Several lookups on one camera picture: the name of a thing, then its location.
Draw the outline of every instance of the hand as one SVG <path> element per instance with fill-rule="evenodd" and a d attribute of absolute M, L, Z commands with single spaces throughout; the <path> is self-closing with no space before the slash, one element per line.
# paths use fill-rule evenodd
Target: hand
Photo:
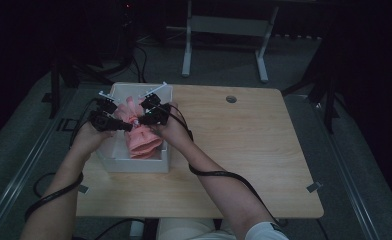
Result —
<path fill-rule="evenodd" d="M 90 154 L 100 147 L 103 140 L 114 134 L 115 131 L 99 132 L 90 122 L 86 122 L 78 131 L 70 151 L 87 160 Z"/>
<path fill-rule="evenodd" d="M 177 103 L 171 102 L 170 105 L 173 106 L 171 107 L 170 113 L 184 122 L 183 117 L 177 112 Z M 165 126 L 155 125 L 152 127 L 156 132 L 159 133 L 161 137 L 163 137 L 170 145 L 175 147 L 180 152 L 184 147 L 188 146 L 189 144 L 193 144 L 186 129 L 171 116 L 168 118 L 168 122 Z"/>

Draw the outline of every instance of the person's left arm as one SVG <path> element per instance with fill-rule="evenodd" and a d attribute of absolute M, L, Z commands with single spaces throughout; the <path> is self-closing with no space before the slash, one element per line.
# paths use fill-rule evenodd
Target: person's left arm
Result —
<path fill-rule="evenodd" d="M 90 123 L 84 124 L 43 197 L 77 181 L 91 153 L 109 136 L 112 136 L 111 132 L 98 132 Z M 25 224 L 21 240 L 70 240 L 74 231 L 77 196 L 78 187 L 35 210 Z"/>

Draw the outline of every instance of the wooden tabletop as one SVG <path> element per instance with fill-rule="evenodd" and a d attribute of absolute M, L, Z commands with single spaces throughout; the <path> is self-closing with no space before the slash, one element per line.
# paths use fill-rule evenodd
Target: wooden tabletop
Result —
<path fill-rule="evenodd" d="M 237 102 L 228 103 L 227 96 Z M 195 143 L 245 177 L 277 218 L 319 218 L 323 208 L 280 91 L 173 85 L 173 100 Z M 84 169 L 78 216 L 221 218 L 184 157 L 171 153 L 170 172 L 108 173 L 96 154 Z"/>

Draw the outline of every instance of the person's left hand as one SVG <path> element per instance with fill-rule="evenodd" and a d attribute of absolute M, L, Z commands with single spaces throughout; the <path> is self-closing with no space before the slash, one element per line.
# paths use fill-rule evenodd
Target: person's left hand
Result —
<path fill-rule="evenodd" d="M 78 156 L 88 158 L 92 152 L 100 147 L 103 140 L 114 136 L 114 134 L 115 131 L 99 132 L 90 122 L 87 122 L 78 131 L 70 151 L 78 154 Z"/>

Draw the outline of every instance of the pink fabric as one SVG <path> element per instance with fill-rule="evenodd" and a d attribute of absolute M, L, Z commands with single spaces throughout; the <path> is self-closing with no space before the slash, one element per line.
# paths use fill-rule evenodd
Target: pink fabric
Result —
<path fill-rule="evenodd" d="M 124 132 L 126 144 L 131 158 L 146 159 L 153 156 L 156 147 L 162 144 L 162 139 L 154 134 L 146 125 L 138 123 L 138 117 L 143 115 L 143 108 L 135 105 L 133 98 L 126 99 L 127 105 L 120 104 L 114 115 L 122 121 L 134 125 L 130 132 Z"/>

